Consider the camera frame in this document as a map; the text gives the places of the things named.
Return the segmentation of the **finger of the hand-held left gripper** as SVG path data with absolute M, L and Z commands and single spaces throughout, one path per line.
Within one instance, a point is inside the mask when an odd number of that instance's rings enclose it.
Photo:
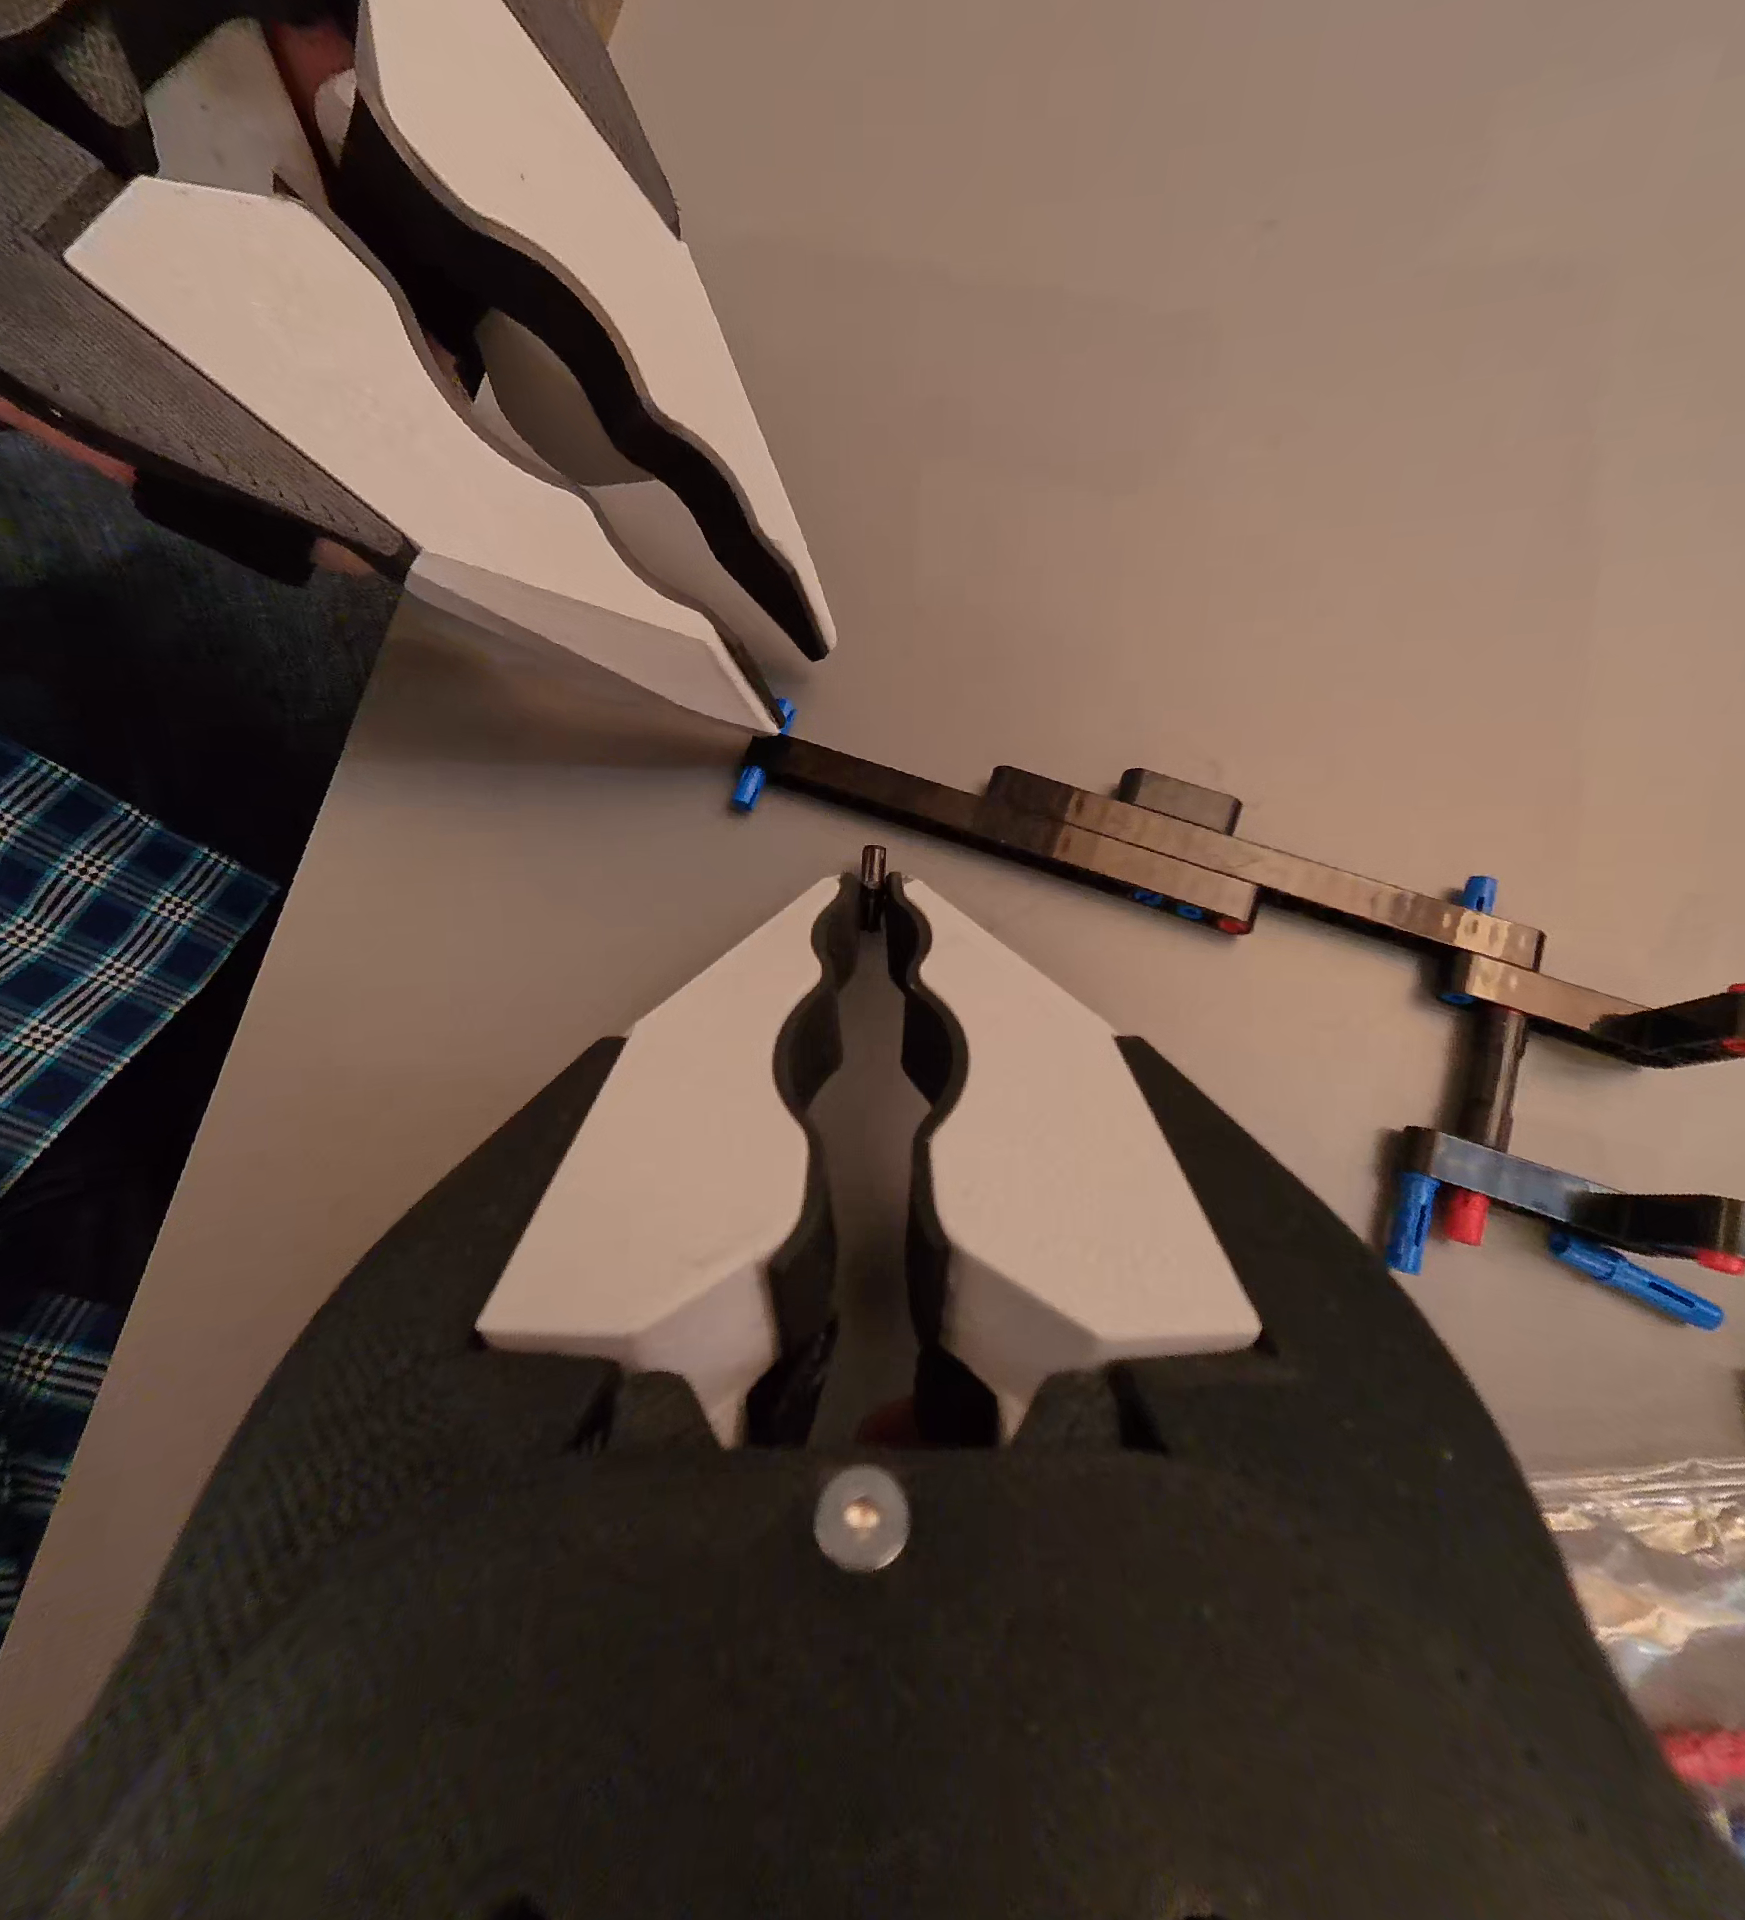
M 405 603 L 506 648 L 547 648 L 661 704 L 774 732 L 780 709 L 724 613 L 667 589 L 661 487 L 564 482 L 477 392 L 475 361 L 420 327 L 324 207 L 137 178 L 65 248 L 69 270 L 318 475 L 409 542 Z
M 656 580 L 808 661 L 836 620 L 673 195 L 584 5 L 348 5 L 339 220 L 558 477 L 661 487 Z

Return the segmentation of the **dark blue clothing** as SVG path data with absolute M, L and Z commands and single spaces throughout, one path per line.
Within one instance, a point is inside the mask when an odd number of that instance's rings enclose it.
M 393 606 L 378 574 L 285 585 L 241 567 L 0 433 L 0 735 L 277 884 L 0 1199 L 0 1298 L 131 1307 Z

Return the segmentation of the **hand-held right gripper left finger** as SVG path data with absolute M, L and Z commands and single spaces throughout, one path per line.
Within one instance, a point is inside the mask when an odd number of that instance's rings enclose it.
M 840 1065 L 852 882 L 825 877 L 634 1021 L 483 1305 L 499 1353 L 693 1389 L 725 1448 L 834 1321 L 813 1104 Z

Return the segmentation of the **blue brick pin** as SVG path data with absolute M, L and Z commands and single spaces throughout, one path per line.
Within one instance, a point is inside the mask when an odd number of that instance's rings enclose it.
M 1721 1305 L 1686 1289 L 1682 1282 L 1648 1270 L 1605 1241 L 1553 1227 L 1548 1233 L 1548 1250 L 1555 1262 L 1570 1266 L 1576 1276 L 1673 1324 L 1694 1331 L 1719 1331 L 1722 1325 Z

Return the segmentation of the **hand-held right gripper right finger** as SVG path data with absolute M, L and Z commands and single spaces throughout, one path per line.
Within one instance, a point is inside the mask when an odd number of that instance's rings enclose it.
M 910 1144 L 910 1408 L 932 1444 L 1010 1441 L 1058 1375 L 1249 1349 L 1261 1317 L 1112 1026 L 915 877 L 887 961 Z

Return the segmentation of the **black brick beam assembly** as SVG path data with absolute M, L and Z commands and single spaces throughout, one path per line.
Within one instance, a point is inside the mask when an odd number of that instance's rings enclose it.
M 1500 913 L 1494 877 L 1451 893 L 1253 842 L 1239 802 L 1153 769 L 1124 769 L 1095 793 L 1017 765 L 980 791 L 852 756 L 791 732 L 755 737 L 736 771 L 732 812 L 786 787 L 975 853 L 1129 898 L 1150 913 L 1239 940 L 1263 906 L 1304 913 L 1423 955 L 1434 995 L 1463 1019 L 1448 1126 L 1410 1126 L 1387 1218 L 1387 1264 L 1421 1270 L 1429 1236 L 1478 1245 L 1492 1210 L 1646 1259 L 1745 1276 L 1745 1199 L 1632 1191 L 1511 1151 L 1511 1109 L 1530 1038 L 1573 1043 L 1636 1069 L 1745 1062 L 1745 983 L 1643 1005 L 1546 971 L 1546 937 Z

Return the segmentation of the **clear bag of brick parts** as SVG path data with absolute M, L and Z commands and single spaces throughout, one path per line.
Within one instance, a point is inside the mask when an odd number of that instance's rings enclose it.
M 1530 1492 L 1659 1754 L 1745 1861 L 1745 1459 L 1541 1476 Z

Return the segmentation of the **blue plaid clothing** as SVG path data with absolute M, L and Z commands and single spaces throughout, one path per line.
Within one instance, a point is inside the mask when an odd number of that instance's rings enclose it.
M 199 995 L 274 887 L 0 735 L 0 1202 Z M 125 1310 L 0 1282 L 0 1651 Z

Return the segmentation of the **grey desk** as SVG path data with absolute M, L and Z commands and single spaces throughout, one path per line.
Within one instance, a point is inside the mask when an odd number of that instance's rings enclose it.
M 801 737 L 1143 764 L 1567 979 L 1745 979 L 1745 5 L 624 5 L 836 614 Z M 0 1829 L 261 1381 L 587 1043 L 857 858 L 551 673 L 386 634 L 0 1665 Z M 1511 1144 L 1745 1199 L 1745 1062 L 1530 1043 Z M 1539 1471 L 1745 1453 L 1497 1218 L 1410 1282 Z

